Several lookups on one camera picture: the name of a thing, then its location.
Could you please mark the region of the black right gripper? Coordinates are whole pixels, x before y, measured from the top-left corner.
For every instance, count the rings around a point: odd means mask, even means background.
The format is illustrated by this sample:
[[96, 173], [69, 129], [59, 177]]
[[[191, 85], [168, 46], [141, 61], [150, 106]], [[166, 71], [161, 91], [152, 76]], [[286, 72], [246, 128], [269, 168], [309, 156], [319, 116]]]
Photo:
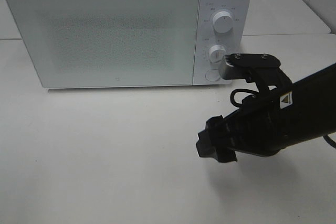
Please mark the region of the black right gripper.
[[[276, 126], [280, 94], [250, 92], [240, 103], [235, 101], [235, 94], [231, 93], [230, 101], [237, 110], [225, 118], [220, 115], [208, 119], [205, 129], [198, 133], [199, 157], [230, 163], [237, 161], [235, 152], [262, 157], [280, 152], [282, 135]], [[223, 137], [223, 147], [212, 144], [209, 137]]]

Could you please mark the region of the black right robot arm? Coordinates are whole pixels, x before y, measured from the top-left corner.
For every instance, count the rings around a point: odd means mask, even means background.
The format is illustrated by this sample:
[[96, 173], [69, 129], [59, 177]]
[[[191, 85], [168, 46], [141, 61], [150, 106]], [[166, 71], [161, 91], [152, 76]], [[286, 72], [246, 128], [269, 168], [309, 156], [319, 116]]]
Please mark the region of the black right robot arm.
[[226, 117], [207, 120], [199, 157], [236, 161], [236, 152], [269, 157], [286, 147], [335, 132], [335, 65], [262, 97], [252, 92]]

